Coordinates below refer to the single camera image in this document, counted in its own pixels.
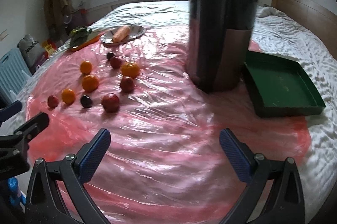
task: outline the orange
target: orange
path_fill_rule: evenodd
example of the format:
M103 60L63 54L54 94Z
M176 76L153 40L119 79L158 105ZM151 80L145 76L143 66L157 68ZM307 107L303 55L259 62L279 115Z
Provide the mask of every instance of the orange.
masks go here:
M63 102L66 103L67 105L73 104L76 98L75 92L71 89L63 90L61 96L62 96Z
M85 76L82 80L82 87L88 93L95 91L99 86L98 78L95 76Z
M135 79L139 76L140 68L136 62L126 62L121 67L121 73L123 76L129 76Z
M92 64L90 61L83 61L80 67L80 71L82 74L90 74L92 71Z

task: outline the white blanket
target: white blanket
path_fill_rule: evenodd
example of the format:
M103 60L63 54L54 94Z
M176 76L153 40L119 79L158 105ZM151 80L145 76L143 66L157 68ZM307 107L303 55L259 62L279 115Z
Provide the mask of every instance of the white blanket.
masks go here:
M125 24L138 24L147 28L188 24L187 1L134 3L117 8L94 23L93 30ZM330 193L337 175L337 61L324 44L306 28L272 7L259 7L252 39L270 54L282 55L301 64L319 90L326 109L320 116L307 117L312 139L299 172L301 176L306 223L318 212ZM66 50L67 43L48 59L28 81L17 98L25 103L39 77ZM1 133L11 134L24 123L25 111L3 124ZM19 177L20 186L26 192L29 173Z

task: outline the green tray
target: green tray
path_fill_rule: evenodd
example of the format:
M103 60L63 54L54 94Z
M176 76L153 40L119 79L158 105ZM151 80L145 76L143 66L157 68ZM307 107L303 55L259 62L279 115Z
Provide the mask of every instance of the green tray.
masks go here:
M259 117L319 115L325 108L320 93L296 61L248 51L242 74Z

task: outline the black cylindrical container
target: black cylindrical container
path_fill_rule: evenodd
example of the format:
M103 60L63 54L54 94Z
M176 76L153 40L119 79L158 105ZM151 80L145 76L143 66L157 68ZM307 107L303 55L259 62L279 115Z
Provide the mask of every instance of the black cylindrical container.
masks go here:
M234 88L241 74L258 0L190 0L186 69L205 92Z

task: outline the metal bolt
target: metal bolt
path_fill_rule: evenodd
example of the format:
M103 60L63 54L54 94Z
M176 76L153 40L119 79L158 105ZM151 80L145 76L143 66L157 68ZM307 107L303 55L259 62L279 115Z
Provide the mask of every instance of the metal bolt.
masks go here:
M68 154L68 155L65 156L65 159L66 159L66 160L69 160L69 161L70 161L70 160L73 160L74 158L75 158L75 155L72 154L72 153L70 153L70 154Z
M264 156L263 154L261 154L261 153L257 153L257 154L255 155L255 159L257 159L257 160L259 160L259 161L264 160L264 158L265 158L265 156Z
M13 155L16 155L18 153L20 153L20 151L18 149L16 149L16 150L13 151Z
M293 158L287 158L288 163L290 164L294 164L295 160Z
M37 160L35 160L35 163L36 164L41 164L43 162L43 159L42 158L38 158Z

